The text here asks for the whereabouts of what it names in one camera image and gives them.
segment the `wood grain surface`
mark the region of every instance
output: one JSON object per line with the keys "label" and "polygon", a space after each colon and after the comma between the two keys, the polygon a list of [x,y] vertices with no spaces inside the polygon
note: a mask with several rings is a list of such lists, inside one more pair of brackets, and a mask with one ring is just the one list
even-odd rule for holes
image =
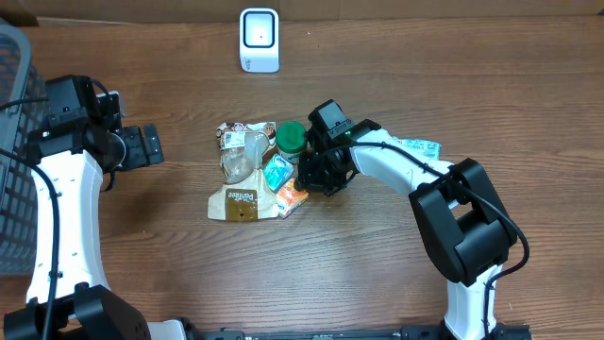
{"label": "wood grain surface", "polygon": [[[126,100],[127,125],[158,126],[166,162],[118,174],[100,202],[109,284],[147,320],[247,332],[442,320],[445,279],[408,199],[376,179],[312,195],[287,220],[207,219],[220,123],[308,126],[334,98],[355,121],[485,166],[532,254],[497,285],[499,321],[535,339],[604,338],[604,18],[283,23],[274,75],[242,71],[236,24],[25,32],[45,78],[97,77]],[[0,279],[0,313],[23,308],[28,285]]]}

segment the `orange packet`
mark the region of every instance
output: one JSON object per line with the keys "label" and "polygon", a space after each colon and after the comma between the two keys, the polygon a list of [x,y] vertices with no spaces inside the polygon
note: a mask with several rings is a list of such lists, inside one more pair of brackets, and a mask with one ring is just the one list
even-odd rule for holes
{"label": "orange packet", "polygon": [[294,188],[295,178],[290,178],[277,192],[279,216],[285,218],[293,213],[309,197],[309,193]]}

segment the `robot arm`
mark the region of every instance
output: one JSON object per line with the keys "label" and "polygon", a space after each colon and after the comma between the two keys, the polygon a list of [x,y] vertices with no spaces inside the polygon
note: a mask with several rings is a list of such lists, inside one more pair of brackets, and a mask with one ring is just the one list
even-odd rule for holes
{"label": "robot arm", "polygon": [[[296,187],[330,196],[361,173],[409,196],[428,256],[447,278],[449,334],[463,340],[482,339],[485,284],[501,272],[517,236],[492,211],[450,185],[449,181],[457,181],[505,212],[482,166],[469,159],[453,165],[420,155],[372,121],[354,125],[332,100],[311,113],[309,120],[312,152],[300,159]],[[473,209],[456,219],[451,209],[467,203]],[[494,293],[489,300],[491,332],[496,324]]]}

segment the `teal packet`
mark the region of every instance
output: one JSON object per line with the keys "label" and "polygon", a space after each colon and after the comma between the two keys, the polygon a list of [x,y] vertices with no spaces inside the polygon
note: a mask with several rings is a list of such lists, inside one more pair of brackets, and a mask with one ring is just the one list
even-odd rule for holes
{"label": "teal packet", "polygon": [[443,146],[436,142],[417,139],[401,140],[396,137],[394,137],[394,139],[397,142],[403,144],[404,146],[411,148],[424,156],[430,157],[435,161],[438,161],[439,157],[441,156],[441,149],[443,148]]}
{"label": "teal packet", "polygon": [[294,174],[294,166],[285,161],[279,154],[275,154],[264,166],[264,176],[268,187],[276,193],[285,182]]}

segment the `gray crate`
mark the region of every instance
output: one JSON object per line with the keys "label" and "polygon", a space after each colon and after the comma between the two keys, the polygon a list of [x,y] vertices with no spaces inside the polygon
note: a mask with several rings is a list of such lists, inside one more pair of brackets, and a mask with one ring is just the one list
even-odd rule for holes
{"label": "gray crate", "polygon": [[[31,66],[27,36],[0,25],[0,103],[43,96],[44,80]],[[23,157],[27,133],[38,128],[47,113],[44,102],[0,111],[0,147]],[[29,169],[0,156],[0,275],[33,271],[37,224],[36,189]]]}

